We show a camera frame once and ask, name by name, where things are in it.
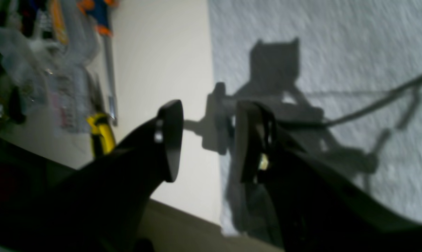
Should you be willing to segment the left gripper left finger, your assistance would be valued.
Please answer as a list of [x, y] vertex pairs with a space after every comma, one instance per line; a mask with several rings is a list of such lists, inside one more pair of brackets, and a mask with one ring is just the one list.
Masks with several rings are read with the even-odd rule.
[[173, 99], [43, 196], [0, 213], [10, 252], [130, 252], [151, 195], [179, 173], [183, 105]]

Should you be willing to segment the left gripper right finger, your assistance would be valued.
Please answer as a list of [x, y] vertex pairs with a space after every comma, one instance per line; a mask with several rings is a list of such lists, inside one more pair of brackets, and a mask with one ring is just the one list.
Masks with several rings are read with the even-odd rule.
[[422, 224], [310, 155], [260, 103], [236, 105], [235, 164], [267, 191], [286, 252], [422, 252]]

